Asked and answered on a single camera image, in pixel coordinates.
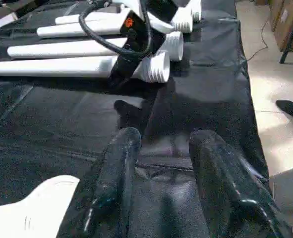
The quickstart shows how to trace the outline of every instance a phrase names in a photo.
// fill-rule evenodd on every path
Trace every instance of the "black cable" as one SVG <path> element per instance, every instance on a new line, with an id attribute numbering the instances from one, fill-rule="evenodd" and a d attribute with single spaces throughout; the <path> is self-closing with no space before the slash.
<path id="1" fill-rule="evenodd" d="M 145 21 L 145 25 L 146 25 L 146 31 L 147 31 L 147 46 L 143 51 L 137 52 L 137 51 L 133 51 L 133 50 L 127 50 L 121 47 L 118 47 L 108 41 L 106 41 L 104 38 L 102 38 L 101 36 L 99 36 L 98 34 L 96 34 L 95 32 L 93 32 L 88 25 L 85 22 L 85 18 L 87 17 L 87 15 L 89 13 L 91 13 L 94 10 L 98 10 L 100 8 L 109 6 L 111 4 L 111 0 L 95 0 L 91 6 L 89 6 L 86 10 L 84 10 L 80 16 L 79 16 L 79 23 L 81 28 L 84 30 L 84 32 L 91 37 L 92 39 L 94 39 L 95 41 L 97 41 L 99 44 L 103 45 L 104 47 L 120 54 L 120 55 L 125 55 L 125 56 L 131 56 L 131 57 L 138 57 L 138 58 L 143 58 L 147 55 L 149 55 L 152 51 L 152 45 L 153 45 L 153 35 L 152 35 L 152 27 L 151 27 L 151 23 L 150 23 L 150 19 L 148 17 L 147 14 L 147 10 L 146 10 L 146 5 L 144 3 L 143 0 L 140 1 L 141 3 L 141 9 L 142 9 L 142 14 L 143 14 L 143 18 Z"/>
<path id="2" fill-rule="evenodd" d="M 264 40 L 264 37 L 263 37 L 263 33 L 264 33 L 264 29 L 265 29 L 265 26 L 266 26 L 266 23 L 270 20 L 270 16 L 267 18 L 267 20 L 265 21 L 263 27 L 262 27 L 262 31 L 261 31 L 261 38 L 262 38 L 262 41 L 263 41 L 263 44 L 265 45 L 265 47 L 257 50 L 247 61 L 249 62 L 251 59 L 253 59 L 253 57 L 255 57 L 258 53 L 260 53 L 262 50 L 265 50 L 267 48 L 269 48 L 269 46 L 267 45 L 267 43 L 265 42 Z"/>

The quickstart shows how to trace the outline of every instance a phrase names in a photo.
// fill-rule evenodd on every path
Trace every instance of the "table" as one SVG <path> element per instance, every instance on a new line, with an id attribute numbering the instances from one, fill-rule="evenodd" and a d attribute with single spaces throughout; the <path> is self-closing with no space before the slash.
<path id="1" fill-rule="evenodd" d="M 39 39 L 36 28 L 86 4 L 52 0 L 1 28 L 0 61 L 10 60 L 9 46 L 55 42 Z M 101 82 L 78 78 L 0 77 L 0 205 L 23 199 L 52 176 L 82 179 L 128 126 L 143 136 L 130 237 L 208 237 L 189 158 L 194 128 L 215 131 L 267 185 L 235 1 L 204 0 L 202 6 L 204 20 L 185 34 L 184 59 L 172 63 L 165 85 L 135 80 L 112 93 Z M 70 206 L 59 237 L 70 234 L 76 215 Z M 111 220 L 98 233 L 112 237 L 116 229 Z"/>

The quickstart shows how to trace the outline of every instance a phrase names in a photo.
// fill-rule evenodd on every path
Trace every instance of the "tiled floor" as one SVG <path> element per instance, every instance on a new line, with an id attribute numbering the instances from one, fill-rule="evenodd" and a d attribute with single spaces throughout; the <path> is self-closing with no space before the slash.
<path id="1" fill-rule="evenodd" d="M 255 6 L 250 1 L 237 3 L 242 25 L 242 40 L 246 57 L 264 47 L 261 29 L 269 17 L 268 6 Z M 279 64 L 278 50 L 269 22 L 264 29 L 269 48 L 249 62 L 252 97 L 259 135 L 270 175 L 293 168 L 293 118 L 275 105 L 277 99 L 293 101 L 293 52 L 286 64 Z"/>

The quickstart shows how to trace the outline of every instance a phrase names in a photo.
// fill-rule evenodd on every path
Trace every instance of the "white pvc pipe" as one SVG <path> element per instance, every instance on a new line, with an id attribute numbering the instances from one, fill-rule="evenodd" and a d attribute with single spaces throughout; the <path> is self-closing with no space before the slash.
<path id="1" fill-rule="evenodd" d="M 191 9 L 194 22 L 199 22 L 201 20 L 201 0 L 190 0 L 186 8 Z"/>
<path id="2" fill-rule="evenodd" d="M 193 19 L 191 15 L 191 9 L 179 7 L 171 20 L 171 25 L 176 31 L 181 31 L 184 33 L 192 32 Z"/>
<path id="3" fill-rule="evenodd" d="M 119 47 L 123 47 L 127 38 L 107 39 L 107 41 Z M 116 55 L 114 51 L 105 48 L 94 40 L 11 46 L 7 49 L 7 52 L 12 58 L 21 59 Z"/>
<path id="4" fill-rule="evenodd" d="M 119 47 L 123 47 L 127 38 L 108 39 L 107 41 Z M 168 52 L 171 61 L 181 61 L 183 57 L 183 49 L 183 34 L 175 31 L 166 35 L 166 39 L 159 48 L 159 51 Z M 12 46 L 7 49 L 7 52 L 11 57 L 21 59 L 117 55 L 114 51 L 103 47 L 94 40 Z"/>
<path id="5" fill-rule="evenodd" d="M 0 206 L 0 237 L 55 238 L 79 179 L 50 178 L 25 199 Z"/>
<path id="6" fill-rule="evenodd" d="M 123 13 L 92 12 L 86 17 L 85 20 L 86 22 L 107 20 L 107 19 L 116 20 L 116 17 L 119 17 L 122 14 Z M 148 13 L 148 15 L 150 18 L 150 23 L 152 25 L 152 28 L 162 33 L 168 34 L 172 31 L 181 31 L 185 33 L 192 32 L 192 28 L 193 28 L 192 8 L 180 7 L 178 11 L 176 12 L 175 16 L 173 17 L 173 19 L 171 20 L 170 25 L 160 21 L 158 18 L 156 18 L 150 13 Z M 55 19 L 56 25 L 71 24 L 71 23 L 78 23 L 78 22 L 79 22 L 79 15 L 62 16 L 62 17 L 57 17 Z"/>
<path id="7" fill-rule="evenodd" d="M 87 25 L 99 35 L 116 35 L 120 34 L 120 29 L 125 21 L 124 19 L 118 20 L 101 20 L 89 21 Z M 82 30 L 79 23 L 39 27 L 37 35 L 42 38 L 53 37 L 71 37 L 71 36 L 85 36 L 86 33 Z"/>
<path id="8" fill-rule="evenodd" d="M 107 20 L 110 18 L 117 17 L 121 13 L 108 13 L 108 12 L 92 12 L 86 17 L 86 21 L 97 21 L 97 20 Z M 79 14 L 78 15 L 70 15 L 70 16 L 61 16 L 55 19 L 56 25 L 64 25 L 79 22 Z"/>
<path id="9" fill-rule="evenodd" d="M 121 13 L 92 12 L 86 17 L 85 21 L 86 23 L 88 23 L 89 21 L 100 21 L 100 20 L 124 22 L 130 11 L 131 10 L 129 8 L 125 8 Z M 148 12 L 148 16 L 150 18 L 150 23 L 153 29 L 159 32 L 162 32 L 164 34 L 168 34 L 175 30 L 175 28 L 172 25 L 159 20 L 158 18 L 156 18 L 149 12 Z M 62 16 L 62 17 L 57 17 L 55 19 L 56 25 L 72 24 L 72 23 L 78 23 L 78 22 L 79 22 L 79 15 Z"/>
<path id="10" fill-rule="evenodd" d="M 108 78 L 118 56 L 92 56 L 0 62 L 0 76 Z M 170 74 L 170 58 L 159 52 L 144 58 L 132 78 L 149 83 L 165 83 Z"/>

